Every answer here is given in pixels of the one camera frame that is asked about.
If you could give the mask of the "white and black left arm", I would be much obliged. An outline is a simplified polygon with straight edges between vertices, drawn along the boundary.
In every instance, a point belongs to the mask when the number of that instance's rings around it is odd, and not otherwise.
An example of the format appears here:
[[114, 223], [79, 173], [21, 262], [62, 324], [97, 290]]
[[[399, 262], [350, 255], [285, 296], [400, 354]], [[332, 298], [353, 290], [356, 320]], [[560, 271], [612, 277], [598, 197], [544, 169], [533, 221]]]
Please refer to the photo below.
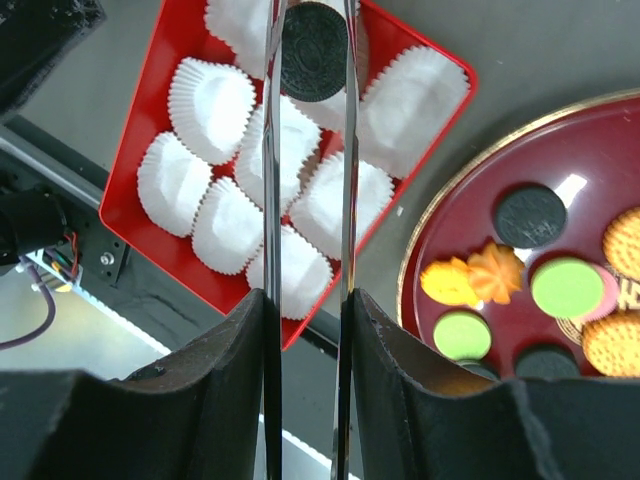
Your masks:
[[[105, 20], [98, 1], [1, 3], [1, 122], [13, 119], [64, 56]], [[56, 244], [67, 221], [59, 200], [36, 188], [1, 192], [1, 265]]]

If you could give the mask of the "red cookie box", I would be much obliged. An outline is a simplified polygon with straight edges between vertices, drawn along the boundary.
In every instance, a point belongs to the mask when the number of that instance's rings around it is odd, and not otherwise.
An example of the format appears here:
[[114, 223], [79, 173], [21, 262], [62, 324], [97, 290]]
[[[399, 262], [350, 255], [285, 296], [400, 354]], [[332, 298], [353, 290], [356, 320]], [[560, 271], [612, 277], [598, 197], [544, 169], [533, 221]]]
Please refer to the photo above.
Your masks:
[[[184, 238], [161, 229], [143, 210], [137, 191], [137, 170], [153, 139], [168, 131], [177, 136], [169, 118], [168, 94], [170, 82], [180, 61], [185, 57], [194, 57], [239, 68], [235, 64], [232, 49], [213, 36], [205, 26], [207, 2], [166, 1], [162, 4], [101, 203], [100, 216], [103, 223], [125, 242], [214, 309], [226, 314], [250, 290], [263, 284], [263, 239], [258, 252], [240, 273], [224, 275], [215, 272], [205, 266], [193, 251], [194, 224], [191, 234]], [[477, 77], [467, 62], [447, 52], [375, 3], [357, 2], [356, 14], [360, 103], [367, 88], [383, 69], [405, 49], [414, 46], [426, 46], [443, 54], [464, 69], [470, 83], [470, 90], [458, 110], [406, 178], [392, 177], [365, 161], [360, 153], [356, 239], [359, 244], [364, 244], [426, 163], [453, 122], [468, 106], [477, 89]], [[247, 75], [257, 94], [253, 112], [231, 161], [224, 165], [208, 163], [213, 172], [208, 188], [221, 177], [231, 177], [262, 211], [264, 78], [257, 79]], [[281, 227], [291, 226], [318, 249], [328, 259], [333, 276], [305, 319], [291, 320], [283, 317], [282, 341], [285, 345], [293, 344], [301, 335], [331, 289], [338, 283], [341, 273], [339, 257], [344, 178], [343, 132], [322, 129], [294, 105], [293, 99], [282, 89]]]

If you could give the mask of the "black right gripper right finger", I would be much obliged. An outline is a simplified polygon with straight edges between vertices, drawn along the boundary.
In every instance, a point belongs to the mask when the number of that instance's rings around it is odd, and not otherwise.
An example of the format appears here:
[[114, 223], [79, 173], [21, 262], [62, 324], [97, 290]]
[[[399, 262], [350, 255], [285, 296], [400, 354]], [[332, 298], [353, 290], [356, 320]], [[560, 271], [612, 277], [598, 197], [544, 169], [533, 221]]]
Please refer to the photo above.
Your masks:
[[635, 479], [635, 380], [495, 381], [466, 396], [430, 390], [468, 371], [355, 293], [353, 370], [368, 479]]

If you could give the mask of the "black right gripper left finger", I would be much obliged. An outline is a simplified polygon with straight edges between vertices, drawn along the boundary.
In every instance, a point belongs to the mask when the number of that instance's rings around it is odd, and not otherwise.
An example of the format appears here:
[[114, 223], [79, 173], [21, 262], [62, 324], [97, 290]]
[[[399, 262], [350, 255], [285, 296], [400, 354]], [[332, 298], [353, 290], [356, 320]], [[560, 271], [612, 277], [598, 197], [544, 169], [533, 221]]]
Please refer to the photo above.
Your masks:
[[1, 376], [5, 479], [249, 479], [262, 392], [263, 295], [123, 380]]

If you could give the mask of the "metal tongs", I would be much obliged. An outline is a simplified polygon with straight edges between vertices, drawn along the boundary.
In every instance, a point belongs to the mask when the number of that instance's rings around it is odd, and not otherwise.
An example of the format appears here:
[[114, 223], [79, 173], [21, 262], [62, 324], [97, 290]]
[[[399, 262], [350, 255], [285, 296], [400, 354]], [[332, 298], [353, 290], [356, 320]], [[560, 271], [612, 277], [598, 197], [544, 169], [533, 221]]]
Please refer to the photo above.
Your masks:
[[[282, 326], [281, 326], [281, 222], [280, 222], [280, 76], [282, 30], [287, 5], [271, 1], [267, 20], [266, 62], [263, 85], [263, 198], [264, 254], [264, 422], [266, 469], [269, 479], [283, 474], [282, 456]], [[346, 55], [346, 125], [342, 219], [342, 273], [338, 371], [334, 405], [330, 477], [347, 479], [350, 458], [350, 402], [352, 333], [354, 320], [355, 240], [358, 190], [358, 75], [356, 66], [356, 3], [344, 3], [348, 45]]]

